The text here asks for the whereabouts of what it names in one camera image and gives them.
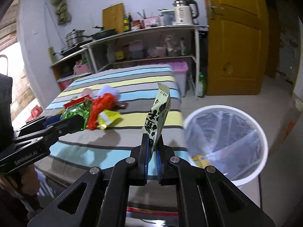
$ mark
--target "striped tablecloth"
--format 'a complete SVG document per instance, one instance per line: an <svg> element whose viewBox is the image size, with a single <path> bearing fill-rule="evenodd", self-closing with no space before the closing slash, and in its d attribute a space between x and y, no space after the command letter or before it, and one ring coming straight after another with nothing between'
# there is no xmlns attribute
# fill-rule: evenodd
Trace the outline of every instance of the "striped tablecloth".
<svg viewBox="0 0 303 227"><path fill-rule="evenodd" d="M50 156L35 163L38 170L53 179L70 185L92 166L101 169L114 166L130 155L133 147L141 144L142 126L158 92L157 82L170 88L171 109L163 131L165 145L174 147L177 156L187 159L180 112L180 94L169 65L136 66L111 69L73 82L45 109L43 116L55 115L74 96L85 88L96 95L104 86L118 88L119 101L128 102L120 110L121 121L106 130L85 130L60 137L51 146ZM149 181L145 187L131 187L128 205L136 208L176 211L174 186L159 186L155 157L149 163Z"/></svg>

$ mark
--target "plastic trash bag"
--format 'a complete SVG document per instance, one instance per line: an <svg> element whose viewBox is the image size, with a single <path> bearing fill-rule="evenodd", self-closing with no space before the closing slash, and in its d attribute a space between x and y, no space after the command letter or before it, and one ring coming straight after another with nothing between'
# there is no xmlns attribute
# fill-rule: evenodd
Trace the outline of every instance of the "plastic trash bag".
<svg viewBox="0 0 303 227"><path fill-rule="evenodd" d="M258 132L243 118L225 111L198 114L185 129L191 157L203 155L229 180L250 175L261 162Z"/></svg>

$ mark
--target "white and green packet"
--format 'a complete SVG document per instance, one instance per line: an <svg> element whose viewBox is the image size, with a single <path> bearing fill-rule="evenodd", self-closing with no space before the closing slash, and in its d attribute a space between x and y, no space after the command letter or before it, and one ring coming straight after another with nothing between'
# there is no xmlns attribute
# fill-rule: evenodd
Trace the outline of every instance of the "white and green packet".
<svg viewBox="0 0 303 227"><path fill-rule="evenodd" d="M142 127L143 133L148 133L149 138L153 141L151 152L154 151L159 140L171 105L169 87L162 83L158 83L158 86L156 99Z"/></svg>

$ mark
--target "wooden cutting board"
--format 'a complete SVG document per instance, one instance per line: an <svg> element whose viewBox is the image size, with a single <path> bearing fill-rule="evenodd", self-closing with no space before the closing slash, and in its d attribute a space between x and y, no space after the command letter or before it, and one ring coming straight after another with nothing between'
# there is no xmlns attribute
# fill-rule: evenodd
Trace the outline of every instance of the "wooden cutting board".
<svg viewBox="0 0 303 227"><path fill-rule="evenodd" d="M102 10L102 26L104 29L116 29L116 33L124 32L123 28L123 3L110 6Z"/></svg>

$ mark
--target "yellow stripe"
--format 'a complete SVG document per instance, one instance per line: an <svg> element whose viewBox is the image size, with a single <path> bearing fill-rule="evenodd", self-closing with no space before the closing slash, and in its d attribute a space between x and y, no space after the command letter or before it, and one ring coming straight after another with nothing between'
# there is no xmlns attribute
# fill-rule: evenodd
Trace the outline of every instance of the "yellow stripe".
<svg viewBox="0 0 303 227"><path fill-rule="evenodd" d="M108 85L110 87L120 87L125 85L141 84L148 82L164 82L164 81L175 81L175 79L172 76L157 76L157 77L130 79L130 80L124 80L119 82L113 82L113 83L101 83L101 84L95 84L92 86L87 86L79 89L70 90L70 91L63 91L58 95L58 97L81 93L86 88L90 88L92 90L100 89L104 85Z"/></svg>
<svg viewBox="0 0 303 227"><path fill-rule="evenodd" d="M144 126L147 113L133 113L122 114L120 122L113 122L114 127L128 127L128 126ZM183 126L182 114L179 111L170 111L165 120L165 126Z"/></svg>

